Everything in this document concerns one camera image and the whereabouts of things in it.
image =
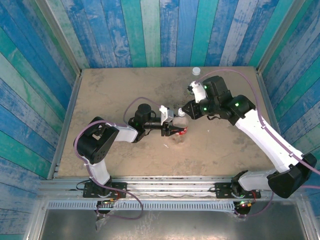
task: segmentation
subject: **white bottle cap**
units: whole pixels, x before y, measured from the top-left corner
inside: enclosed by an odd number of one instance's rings
[[[178,115],[179,115],[179,117],[184,117],[186,115],[186,113],[184,111],[182,111],[181,107],[178,110]]]
[[[194,67],[192,68],[192,74],[195,75],[195,76],[198,76],[200,74],[200,68],[199,67]]]

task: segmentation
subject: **blue wooden wall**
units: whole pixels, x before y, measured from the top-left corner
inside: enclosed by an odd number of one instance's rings
[[[35,0],[0,0],[0,239],[24,236],[75,79]]]
[[[81,69],[257,66],[293,0],[46,0]]]
[[[282,136],[320,169],[320,0],[306,0],[263,72]],[[308,184],[320,186],[313,173]],[[308,190],[320,216],[320,190]]]

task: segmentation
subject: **beige floor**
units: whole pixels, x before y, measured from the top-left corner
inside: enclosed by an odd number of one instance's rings
[[[202,67],[201,75],[219,67]],[[259,90],[253,67],[233,67],[247,75]],[[224,78],[233,96],[242,94],[255,103],[244,79],[236,73],[217,74]],[[132,100],[147,97],[175,109],[192,96],[187,86],[197,79],[191,67],[86,69],[63,151],[58,175],[88,176],[83,162],[73,152],[77,134],[94,117],[122,123],[123,112]],[[128,111],[133,117],[141,100]],[[269,120],[265,106],[264,118]],[[186,141],[173,144],[170,138],[152,131],[139,143],[115,142],[105,159],[112,176],[235,175],[242,170],[265,170],[273,165],[259,147],[227,120],[190,120]]]

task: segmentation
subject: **metal floor panel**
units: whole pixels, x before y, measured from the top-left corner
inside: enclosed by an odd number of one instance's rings
[[[254,211],[266,203],[258,202]],[[116,214],[135,217],[138,211]],[[303,240],[307,239],[298,208],[275,202],[248,219],[214,211],[145,211],[139,220],[110,218],[96,232],[93,210],[47,210],[42,240]]]

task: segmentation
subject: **enclosure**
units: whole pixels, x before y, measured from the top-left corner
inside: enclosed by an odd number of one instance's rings
[[[115,142],[108,172],[146,211],[98,233],[92,210],[99,199],[76,188],[89,174],[73,143],[97,116],[122,123],[138,97],[177,114],[194,99],[188,85],[206,74],[223,77],[233,96],[257,105],[243,74],[266,121],[320,160],[319,19],[319,0],[0,0],[0,239],[318,239],[318,189],[275,196],[257,221],[240,221],[227,207],[217,212],[233,201],[218,201],[212,185],[274,167],[227,120],[189,119],[183,144],[156,130],[138,143]],[[125,120],[142,103],[149,104],[139,100]],[[319,183],[312,173],[305,185]],[[253,212],[271,193],[261,196]],[[158,203],[170,207],[148,205]],[[78,235],[77,225],[84,231]]]

